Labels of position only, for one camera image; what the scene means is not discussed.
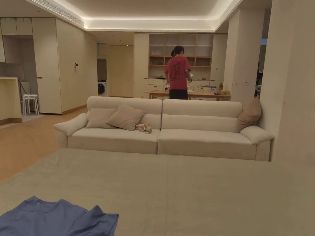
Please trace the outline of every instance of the black shorts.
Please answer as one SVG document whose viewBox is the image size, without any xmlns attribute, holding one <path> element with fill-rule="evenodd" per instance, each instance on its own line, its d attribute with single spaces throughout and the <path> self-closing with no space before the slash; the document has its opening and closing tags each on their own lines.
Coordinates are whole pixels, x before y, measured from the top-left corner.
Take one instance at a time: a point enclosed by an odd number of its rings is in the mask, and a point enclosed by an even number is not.
<svg viewBox="0 0 315 236">
<path fill-rule="evenodd" d="M 169 91 L 169 98 L 170 99 L 182 99 L 187 100 L 188 99 L 188 93 L 187 89 L 172 89 Z"/>
</svg>

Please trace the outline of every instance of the box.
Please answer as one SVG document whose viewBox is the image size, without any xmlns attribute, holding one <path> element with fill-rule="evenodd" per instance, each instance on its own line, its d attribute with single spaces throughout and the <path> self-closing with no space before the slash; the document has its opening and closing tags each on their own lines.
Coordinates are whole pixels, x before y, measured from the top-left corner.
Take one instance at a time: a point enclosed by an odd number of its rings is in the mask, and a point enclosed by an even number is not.
<svg viewBox="0 0 315 236">
<path fill-rule="evenodd" d="M 230 91 L 222 90 L 222 91 L 219 91 L 219 94 L 220 94 L 220 95 L 230 95 L 231 92 L 230 92 Z"/>
</svg>

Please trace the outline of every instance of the blue cloth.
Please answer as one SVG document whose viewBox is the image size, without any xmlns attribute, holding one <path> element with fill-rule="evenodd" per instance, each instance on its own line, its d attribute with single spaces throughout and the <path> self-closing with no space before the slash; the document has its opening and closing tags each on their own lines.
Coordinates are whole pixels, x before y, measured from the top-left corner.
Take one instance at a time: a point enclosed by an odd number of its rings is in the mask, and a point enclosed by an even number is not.
<svg viewBox="0 0 315 236">
<path fill-rule="evenodd" d="M 0 236 L 113 236 L 118 214 L 33 196 L 0 216 Z"/>
</svg>

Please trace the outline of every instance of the sofa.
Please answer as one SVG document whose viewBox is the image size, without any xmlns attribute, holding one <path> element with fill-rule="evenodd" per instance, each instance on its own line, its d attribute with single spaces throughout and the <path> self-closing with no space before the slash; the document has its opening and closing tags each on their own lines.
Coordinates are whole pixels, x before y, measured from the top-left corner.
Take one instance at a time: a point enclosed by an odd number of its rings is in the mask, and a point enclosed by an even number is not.
<svg viewBox="0 0 315 236">
<path fill-rule="evenodd" d="M 152 133 L 118 128 L 87 129 L 86 114 L 80 114 L 55 125 L 67 128 L 67 132 L 56 130 L 59 147 L 269 160 L 270 141 L 274 136 L 255 125 L 239 132 L 237 118 L 243 110 L 239 102 L 90 97 L 88 112 L 91 108 L 117 108 L 120 103 L 145 111 L 140 123 L 149 122 Z"/>
</svg>

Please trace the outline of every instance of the white stool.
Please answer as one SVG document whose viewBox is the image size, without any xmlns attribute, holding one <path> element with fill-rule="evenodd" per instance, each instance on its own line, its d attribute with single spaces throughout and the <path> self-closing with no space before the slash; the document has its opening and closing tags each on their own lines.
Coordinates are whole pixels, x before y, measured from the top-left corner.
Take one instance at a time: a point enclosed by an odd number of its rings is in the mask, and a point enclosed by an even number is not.
<svg viewBox="0 0 315 236">
<path fill-rule="evenodd" d="M 39 115 L 39 109 L 38 109 L 38 95 L 37 94 L 24 94 L 23 95 L 23 114 L 26 115 L 26 103 L 27 103 L 27 108 L 28 108 L 28 113 L 30 114 L 30 100 L 33 99 L 34 101 L 34 109 L 35 113 Z"/>
</svg>

